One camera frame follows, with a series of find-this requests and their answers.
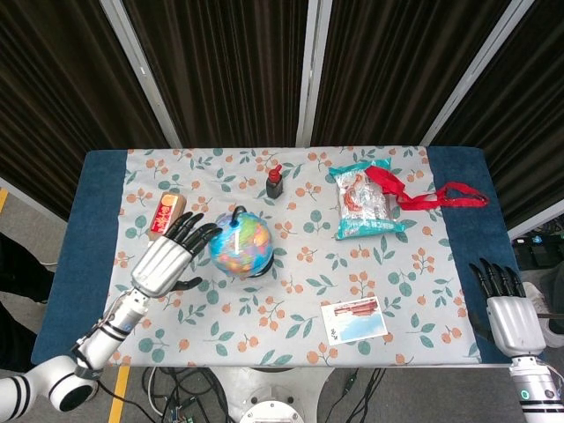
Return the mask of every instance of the red ribbon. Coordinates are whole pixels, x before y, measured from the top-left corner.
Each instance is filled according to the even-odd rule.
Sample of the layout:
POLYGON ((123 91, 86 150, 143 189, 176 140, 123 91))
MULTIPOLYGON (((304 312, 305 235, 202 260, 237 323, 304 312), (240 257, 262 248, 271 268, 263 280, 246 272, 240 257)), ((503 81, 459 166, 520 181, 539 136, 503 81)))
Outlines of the red ribbon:
POLYGON ((477 189, 461 182, 448 182, 435 193, 423 194, 414 198, 405 194, 405 184, 396 178, 389 170, 371 166, 364 171, 372 182, 382 187, 384 194, 393 194, 397 197, 397 204, 403 210, 429 210, 441 205, 447 207, 484 207, 489 199, 477 189), (448 197, 448 190, 455 189, 467 197, 448 197))

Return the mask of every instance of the white robotic arm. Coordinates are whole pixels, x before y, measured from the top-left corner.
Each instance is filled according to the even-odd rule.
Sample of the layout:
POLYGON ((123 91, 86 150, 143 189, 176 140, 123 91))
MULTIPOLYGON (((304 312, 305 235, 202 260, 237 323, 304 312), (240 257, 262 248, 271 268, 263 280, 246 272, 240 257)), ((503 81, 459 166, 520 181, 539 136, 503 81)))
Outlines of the white robotic arm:
POLYGON ((24 375, 0 380, 0 422, 26 414, 39 395, 47 397, 61 412, 74 410, 86 401, 112 354, 147 313, 148 301, 195 285, 178 282, 178 278, 192 258, 221 232, 209 223, 190 233, 203 216, 191 212, 182 215, 147 249, 131 273, 133 288, 115 300, 75 344, 72 352, 76 361, 59 356, 24 375))
POLYGON ((487 277, 471 264, 484 295, 493 341, 511 358, 509 368, 527 423, 564 422, 564 405, 548 367, 538 361, 546 343, 537 312, 526 298, 519 277, 481 259, 487 277))

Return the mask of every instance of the brown curtain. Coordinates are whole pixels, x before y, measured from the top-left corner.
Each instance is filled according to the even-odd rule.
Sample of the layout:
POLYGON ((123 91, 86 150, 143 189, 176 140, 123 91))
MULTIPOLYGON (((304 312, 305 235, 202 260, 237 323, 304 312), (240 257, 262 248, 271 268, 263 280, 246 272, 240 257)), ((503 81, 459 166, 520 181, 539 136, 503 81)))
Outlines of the brown curtain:
POLYGON ((484 149, 506 223, 564 198, 564 7, 535 2, 433 145, 484 149))
POLYGON ((307 0, 126 0, 185 146, 294 146, 307 0))
POLYGON ((167 146, 98 0, 0 19, 0 177, 66 218, 88 151, 167 146))
POLYGON ((312 145, 416 145, 508 0, 334 0, 312 145))

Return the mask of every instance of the black cable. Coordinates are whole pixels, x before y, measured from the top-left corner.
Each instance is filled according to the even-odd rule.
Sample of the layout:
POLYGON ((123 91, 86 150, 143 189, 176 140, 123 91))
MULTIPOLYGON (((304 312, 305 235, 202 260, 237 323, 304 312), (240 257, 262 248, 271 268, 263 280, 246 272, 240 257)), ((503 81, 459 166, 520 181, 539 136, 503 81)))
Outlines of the black cable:
MULTIPOLYGON (((143 387, 143 391, 145 393, 147 393, 148 390, 148 384, 147 384, 147 389, 145 388, 145 378, 147 375, 147 372, 150 370, 150 367, 147 367, 142 375, 141 378, 141 382, 142 382, 142 387, 143 387)), ((197 403, 198 407, 200 408, 200 411, 202 412, 202 415, 204 416, 204 420, 206 421, 206 423, 209 423, 209 418, 205 412, 204 409, 204 405, 202 404, 202 402, 200 401, 199 397, 201 397, 202 395, 207 394, 210 391, 213 391, 213 393, 215 394, 215 397, 218 400, 218 404, 219 407, 221 408, 221 411, 226 415, 226 423, 237 423, 233 418, 231 418, 231 416, 229 416, 229 412, 228 412, 228 405, 227 405, 227 399, 226 399, 226 393, 223 390, 223 387, 221 386, 221 383, 219 382, 217 376, 208 368, 184 368, 180 371, 177 371, 174 368, 168 367, 168 368, 163 368, 163 367, 159 367, 158 370, 164 374, 164 375, 168 375, 170 376, 170 378, 173 380, 174 382, 174 388, 172 389, 172 391, 170 392, 169 395, 166 396, 157 396, 154 395, 154 381, 155 381, 155 377, 152 378, 152 384, 151 384, 151 398, 154 402, 154 399, 156 398, 166 398, 167 401, 165 403, 165 407, 164 410, 162 412, 162 416, 161 416, 161 423, 164 423, 166 421, 166 418, 168 417, 168 414, 170 413, 170 410, 172 408, 172 404, 173 402, 175 402, 177 405, 181 404, 181 399, 180 399, 180 394, 181 391, 191 395, 194 399, 195 399, 195 403, 197 403), (185 388, 183 386, 183 383, 189 379, 192 376, 195 375, 201 375, 209 384, 209 386, 202 391, 199 392, 192 392, 190 390, 188 390, 187 388, 185 388)))
POLYGON ((219 383, 219 380, 216 377, 216 375, 209 368, 204 368, 203 371, 202 371, 202 375, 210 383, 210 385, 213 386, 213 390, 215 391, 216 396, 218 398, 219 407, 221 408, 221 411, 226 415, 226 423, 237 423, 229 415, 229 408, 227 406, 226 393, 223 390, 221 383, 219 383))
POLYGON ((102 388, 102 390, 104 392, 106 392, 108 395, 110 395, 111 397, 115 398, 115 399, 119 399, 120 401, 124 402, 125 404, 131 404, 131 405, 135 405, 139 410, 141 410, 141 412, 143 412, 143 414, 152 422, 152 423, 157 423, 150 415, 148 412, 145 411, 145 409, 139 405, 138 403, 134 402, 134 401, 130 401, 128 399, 122 398, 117 396, 114 392, 110 391, 108 388, 106 388, 104 386, 104 384, 100 381, 98 382, 98 386, 100 386, 102 388))
POLYGON ((359 415, 361 412, 363 414, 362 414, 362 417, 360 418, 359 423, 364 423, 366 416, 368 414, 368 406, 369 406, 370 399, 372 399, 372 397, 376 393, 376 390, 378 389, 378 386, 382 382, 382 379, 383 379, 385 373, 386 373, 386 369, 381 369, 381 368, 376 368, 372 372, 372 374, 370 376, 370 380, 368 381, 367 387, 365 389, 364 395, 362 396, 360 401, 356 404, 356 406, 352 410, 351 415, 346 420, 347 423, 351 423, 351 421, 353 421, 353 419, 357 415, 359 415))
POLYGON ((333 405, 331 406, 331 408, 329 409, 329 414, 327 414, 327 419, 325 419, 325 423, 327 423, 329 421, 329 417, 331 417, 331 413, 333 412, 333 409, 337 406, 338 403, 341 402, 341 400, 346 396, 346 394, 341 395, 341 397, 335 401, 333 403, 333 405))
POLYGON ((378 370, 379 370, 379 368, 375 368, 374 371, 372 372, 372 374, 370 375, 370 379, 368 380, 367 387, 364 389, 364 395, 360 398, 359 402, 352 409, 352 412, 349 415, 348 419, 346 420, 346 423, 351 423, 353 421, 353 419, 357 416, 357 414, 359 414, 360 411, 363 410, 364 407, 360 407, 360 406, 361 406, 363 401, 366 402, 367 395, 369 395, 369 392, 372 389, 372 386, 374 384, 375 374, 376 374, 376 372, 378 372, 378 370))
POLYGON ((204 416, 205 423, 210 423, 210 419, 208 419, 208 415, 205 413, 204 405, 202 404, 202 401, 200 401, 200 398, 196 397, 196 403, 204 416))
POLYGON ((378 376, 380 376, 379 379, 378 379, 378 376, 376 377, 377 381, 375 381, 372 392, 370 392, 370 396, 365 401, 364 412, 362 413, 362 418, 360 419, 359 423, 364 423, 364 420, 366 419, 367 414, 368 414, 368 405, 369 405, 370 399, 372 399, 372 396, 376 393, 376 390, 378 389, 378 386, 382 382, 382 379, 383 379, 385 373, 386 373, 386 369, 384 369, 382 372, 379 373, 379 375, 378 375, 378 376))
POLYGON ((333 413, 333 409, 337 406, 338 403, 340 403, 343 400, 344 397, 346 397, 346 394, 348 394, 351 388, 353 387, 358 373, 359 373, 359 369, 357 368, 356 370, 354 370, 354 373, 352 373, 347 379, 345 387, 343 388, 343 395, 341 395, 341 397, 337 401, 335 401, 331 406, 331 408, 329 409, 329 414, 327 414, 325 423, 329 421, 329 417, 331 417, 331 414, 333 413))

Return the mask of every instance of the floral tablecloth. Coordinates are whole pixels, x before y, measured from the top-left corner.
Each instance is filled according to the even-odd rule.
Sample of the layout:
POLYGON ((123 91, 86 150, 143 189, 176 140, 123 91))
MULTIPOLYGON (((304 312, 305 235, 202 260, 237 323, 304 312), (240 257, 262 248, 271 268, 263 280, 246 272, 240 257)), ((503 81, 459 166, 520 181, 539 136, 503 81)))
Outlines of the floral tablecloth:
POLYGON ((164 190, 215 221, 238 204, 265 219, 274 264, 261 278, 227 278, 207 249, 182 279, 204 281, 151 302, 112 364, 135 366, 394 366, 480 362, 441 209, 401 211, 405 231, 335 241, 338 200, 329 167, 391 158, 406 192, 434 191, 423 147, 131 150, 108 293, 130 287, 164 190), (284 193, 265 194, 281 164, 284 193), (320 307, 376 295, 389 333, 328 346, 320 307))

